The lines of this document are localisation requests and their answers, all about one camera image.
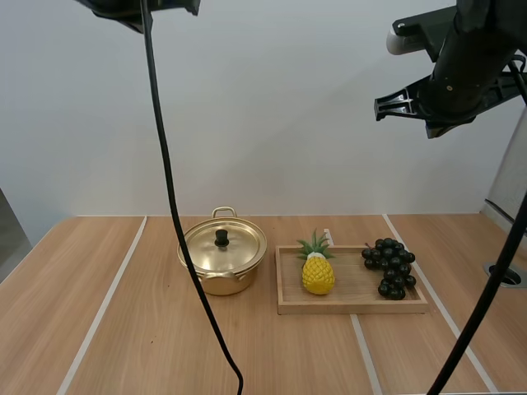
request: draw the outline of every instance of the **white stripe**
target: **white stripe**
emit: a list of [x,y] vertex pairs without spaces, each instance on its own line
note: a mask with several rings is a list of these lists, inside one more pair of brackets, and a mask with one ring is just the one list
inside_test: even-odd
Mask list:
[[335,245],[333,242],[333,237],[331,237],[331,233],[329,233],[329,229],[324,229],[324,233],[326,234],[326,239],[328,239],[328,244]]
[[73,377],[75,377],[75,373],[81,365],[82,358],[84,358],[84,355],[86,354],[86,351],[90,346],[91,340],[96,334],[97,327],[99,327],[100,321],[105,315],[105,311],[108,308],[110,301],[112,300],[112,296],[114,295],[115,290],[117,289],[117,285],[119,284],[119,281],[123,276],[124,270],[128,266],[128,262],[130,262],[130,258],[133,255],[133,251],[135,250],[139,240],[141,239],[142,231],[144,230],[146,223],[147,218],[144,217],[142,220],[142,224],[141,226],[139,226],[138,232],[135,235],[135,239],[133,239],[133,242],[130,244],[130,248],[128,249],[128,252],[124,257],[123,262],[121,263],[121,266],[117,271],[117,274],[115,275],[110,288],[108,289],[108,292],[106,292],[106,296],[99,307],[99,311],[97,311],[96,317],[93,318],[93,322],[91,323],[90,329],[88,329],[86,337],[84,337],[84,341],[81,344],[81,348],[79,348],[77,355],[75,355],[75,359],[73,360],[72,365],[69,367],[69,371],[66,373],[66,377],[64,377],[63,383],[60,385],[60,388],[57,391],[57,395],[64,395],[68,391],[69,385],[72,383]]
[[[326,238],[328,239],[329,245],[334,245],[333,238],[329,229],[324,229]],[[364,366],[366,367],[366,372],[368,373],[368,378],[370,379],[371,390],[374,395],[382,395],[382,389],[380,389],[379,378],[377,377],[377,372],[375,371],[375,366],[373,365],[373,359],[371,358],[370,349],[364,338],[364,333],[362,332],[361,323],[356,314],[350,314],[352,318],[353,329],[355,330],[355,336],[357,336],[357,343],[361,350],[362,359],[364,360]]]
[[[392,221],[388,218],[386,214],[383,214],[382,216],[385,219],[386,224],[388,225],[389,229],[394,234],[395,238],[400,243],[404,244],[404,247],[407,249],[406,244],[403,242],[403,239],[401,238],[401,235],[399,234],[399,232],[395,229],[394,224],[392,224]],[[436,303],[437,308],[443,315],[443,318],[445,319],[446,323],[448,323],[450,330],[454,333],[454,336],[457,339],[461,333],[459,331],[459,328],[457,327],[454,320],[450,316],[445,305],[439,299],[439,296],[437,295],[437,293],[434,291],[434,288],[431,286],[430,282],[425,276],[425,273],[422,272],[421,268],[419,267],[419,264],[417,263],[417,260],[414,263],[412,263],[412,266],[417,272],[417,274],[419,275],[419,277],[421,277],[422,284],[425,286],[425,288],[427,288],[428,293],[430,294],[431,298],[434,300],[434,303]],[[479,377],[481,377],[481,380],[483,380],[488,390],[491,393],[498,393],[496,385],[494,385],[487,371],[485,370],[485,368],[483,368],[483,365],[481,365],[481,362],[479,362],[478,357],[473,353],[472,349],[470,347],[467,347],[467,350],[465,351],[465,353],[467,354],[467,357],[469,358],[470,362],[472,362],[472,365],[474,365],[474,368],[478,372]]]

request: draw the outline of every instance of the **gold pot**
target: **gold pot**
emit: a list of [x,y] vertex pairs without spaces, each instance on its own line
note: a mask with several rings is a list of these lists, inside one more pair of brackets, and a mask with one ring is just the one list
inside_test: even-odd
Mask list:
[[[217,217],[220,211],[232,216]],[[184,235],[203,290],[211,295],[231,295],[247,288],[265,255],[267,240],[252,222],[242,220],[231,207],[218,207],[210,220]],[[186,266],[178,247],[178,257]]]

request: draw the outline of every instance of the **toy pineapple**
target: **toy pineapple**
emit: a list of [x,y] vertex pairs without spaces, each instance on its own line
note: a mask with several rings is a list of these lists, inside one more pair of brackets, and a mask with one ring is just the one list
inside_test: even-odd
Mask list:
[[328,244],[325,244],[327,239],[324,235],[317,239],[315,230],[311,244],[304,240],[297,241],[302,244],[299,258],[305,260],[302,268],[302,283],[304,287],[316,295],[329,293],[335,284],[335,275],[333,274],[333,268],[328,262],[328,258],[332,258],[333,255],[325,251],[328,248]]

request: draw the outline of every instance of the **wooden table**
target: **wooden table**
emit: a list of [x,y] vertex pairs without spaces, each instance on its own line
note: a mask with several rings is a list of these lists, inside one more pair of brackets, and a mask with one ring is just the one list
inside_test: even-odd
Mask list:
[[[426,392],[487,280],[482,264],[505,239],[481,215],[247,218],[268,237],[257,280],[209,297],[245,394]],[[394,230],[417,255],[431,312],[278,316],[274,246],[315,227],[336,245]],[[236,393],[177,245],[165,217],[55,226],[0,284],[0,393]],[[515,263],[527,267],[527,255]],[[446,392],[527,390],[526,306],[527,290],[500,289]]]

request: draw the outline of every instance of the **black cable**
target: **black cable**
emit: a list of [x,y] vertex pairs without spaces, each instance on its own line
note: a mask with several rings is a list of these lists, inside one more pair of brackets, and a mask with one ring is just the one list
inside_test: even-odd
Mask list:
[[509,213],[505,210],[503,210],[501,207],[499,207],[495,202],[489,199],[485,199],[485,203],[488,204],[490,207],[492,207],[494,210],[498,212],[501,216],[505,217],[511,224],[514,222],[514,218],[509,215]]
[[157,135],[159,137],[159,145],[161,146],[161,156],[163,158],[163,167],[165,169],[165,179],[166,179],[166,188],[168,192],[168,202],[170,204],[170,212],[172,214],[172,221],[174,222],[175,233],[178,236],[178,241],[180,242],[181,252],[183,253],[184,261],[187,263],[187,268],[189,269],[190,277],[192,282],[196,287],[198,292],[199,299],[203,304],[203,308],[207,313],[208,320],[211,323],[212,330],[216,335],[218,343],[222,348],[223,355],[229,362],[229,365],[236,373],[238,377],[238,395],[241,395],[244,387],[244,378],[236,366],[235,361],[232,359],[229,350],[227,349],[225,340],[223,340],[222,332],[217,325],[216,319],[214,318],[214,313],[212,312],[211,306],[208,303],[207,296],[201,287],[199,282],[198,274],[190,258],[189,248],[184,239],[183,228],[181,227],[180,217],[178,215],[178,207],[175,203],[175,192],[174,192],[174,180],[172,179],[172,166],[170,165],[170,154],[168,152],[168,146],[166,144],[166,135],[165,127],[163,125],[163,118],[161,116],[161,104],[159,101],[159,92],[157,90],[157,77],[156,77],[156,64],[154,62],[154,50],[152,47],[152,15],[148,10],[148,0],[141,0],[141,15],[142,23],[144,26],[144,36],[145,36],[145,49],[147,52],[147,63],[148,63],[148,76],[150,78],[150,89],[152,91],[152,103],[154,106],[154,115],[156,116],[156,125],[157,125]]
[[516,63],[514,63],[513,60],[511,60],[507,66],[511,70],[512,77],[514,78],[516,86],[518,86],[518,90],[520,91],[521,97],[524,99],[524,103],[527,105],[527,88],[525,88],[525,80],[520,74],[520,70],[518,70]]
[[[509,69],[515,79],[516,85],[520,90],[521,96],[524,98],[524,102],[527,104],[527,89],[523,78],[520,76],[518,68],[514,62],[509,62]],[[524,232],[527,229],[527,193],[524,196],[524,200],[521,203],[516,219],[512,224],[511,231],[507,236],[507,240],[501,249],[500,256],[497,259],[496,266],[492,272],[490,278],[483,289],[481,296],[479,297],[478,303],[470,315],[469,321],[464,326],[462,333],[459,335],[457,342],[455,343],[452,352],[448,356],[445,365],[441,369],[441,372],[434,381],[434,384],[428,390],[427,395],[438,395],[439,392],[445,387],[446,382],[449,380],[452,373],[454,373],[455,367],[458,365],[461,357],[465,350],[469,346],[474,333],[479,328],[479,324],[483,321],[485,314],[488,311],[494,296],[496,296],[497,290],[506,274],[507,269],[511,265],[512,259],[516,254],[516,250],[520,245],[521,240],[524,237]]]

